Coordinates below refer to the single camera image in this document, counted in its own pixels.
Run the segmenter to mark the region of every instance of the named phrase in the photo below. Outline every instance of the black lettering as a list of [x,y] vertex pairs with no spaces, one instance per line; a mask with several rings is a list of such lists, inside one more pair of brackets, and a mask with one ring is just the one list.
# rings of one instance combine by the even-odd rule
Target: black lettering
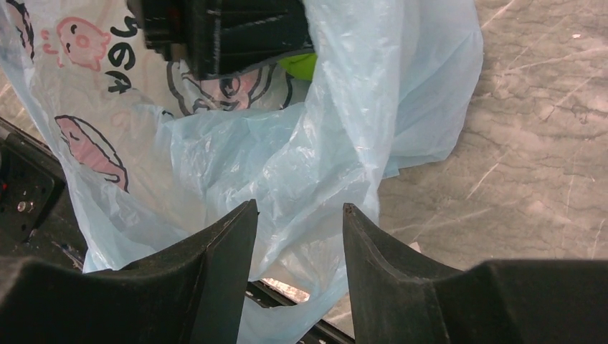
[[123,73],[117,70],[111,70],[106,72],[106,75],[110,75],[111,77],[115,78],[114,85],[108,87],[108,92],[119,92],[119,94],[122,95],[124,92],[127,92],[129,89],[132,88],[131,80],[129,80],[129,78]]
[[137,34],[137,21],[135,20],[135,18],[133,18],[132,16],[126,16],[125,25],[127,26],[128,31],[122,31],[116,29],[115,27],[111,27],[110,32],[112,32],[113,35],[122,38],[133,37]]
[[129,55],[128,61],[125,64],[125,70],[130,70],[131,68],[133,68],[133,66],[135,66],[136,58],[135,52],[133,51],[133,48],[129,45],[129,43],[119,42],[114,44],[114,46],[108,52],[108,59],[110,60],[112,66],[120,67],[125,59],[125,54]]

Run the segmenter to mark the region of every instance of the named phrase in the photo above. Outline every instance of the marble surface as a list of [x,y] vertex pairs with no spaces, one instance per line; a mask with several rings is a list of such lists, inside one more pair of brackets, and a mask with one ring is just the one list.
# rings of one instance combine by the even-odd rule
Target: marble surface
[[[608,1],[477,0],[485,64],[454,153],[380,188],[383,229],[466,269],[608,259]],[[0,114],[39,138],[5,76]],[[353,333],[350,303],[327,315]]]

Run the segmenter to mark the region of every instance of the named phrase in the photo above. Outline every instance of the bright green item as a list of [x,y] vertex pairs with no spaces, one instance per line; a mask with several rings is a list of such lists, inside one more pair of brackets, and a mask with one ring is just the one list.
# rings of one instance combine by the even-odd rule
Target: bright green item
[[317,54],[304,54],[286,57],[279,61],[279,65],[287,70],[296,79],[312,81],[317,64]]

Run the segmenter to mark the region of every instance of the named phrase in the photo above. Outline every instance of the cartoon print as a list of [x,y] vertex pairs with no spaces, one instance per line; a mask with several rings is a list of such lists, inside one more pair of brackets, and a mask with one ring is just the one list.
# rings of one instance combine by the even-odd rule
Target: cartoon print
[[[275,64],[259,68],[240,77],[198,81],[190,71],[178,72],[174,62],[167,64],[168,86],[178,100],[184,115],[192,115],[198,109],[207,110],[243,110],[251,108],[270,88]],[[175,82],[182,81],[186,89],[196,96],[193,102],[187,102],[176,87]]]
[[10,16],[13,18],[15,27],[21,38],[21,44],[29,55],[29,58],[34,60],[34,29],[32,22],[29,20],[29,12],[24,4],[20,4],[15,0],[6,0]]
[[[50,33],[47,30],[42,30],[41,35],[44,40],[50,40]],[[70,16],[57,25],[57,37],[62,45],[63,54],[73,64],[99,72],[100,60],[105,57],[110,44],[109,33],[101,31],[84,19]],[[60,54],[49,43],[43,45],[42,49],[47,54]],[[59,57],[57,64],[63,67]]]
[[70,153],[76,161],[104,175],[105,180],[128,192],[128,175],[122,160],[106,138],[91,124],[69,115],[57,116],[55,122],[61,129]]

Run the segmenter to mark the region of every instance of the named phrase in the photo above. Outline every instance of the translucent plastic bag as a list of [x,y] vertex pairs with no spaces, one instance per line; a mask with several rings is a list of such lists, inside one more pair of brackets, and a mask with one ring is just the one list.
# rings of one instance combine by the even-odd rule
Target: translucent plastic bag
[[482,39],[472,0],[305,6],[312,84],[277,66],[200,83],[144,49],[124,1],[2,2],[0,62],[65,170],[85,271],[120,269],[256,199],[250,279],[310,299],[246,299],[239,342],[294,343],[346,293],[343,203],[378,219],[383,175],[447,156]]

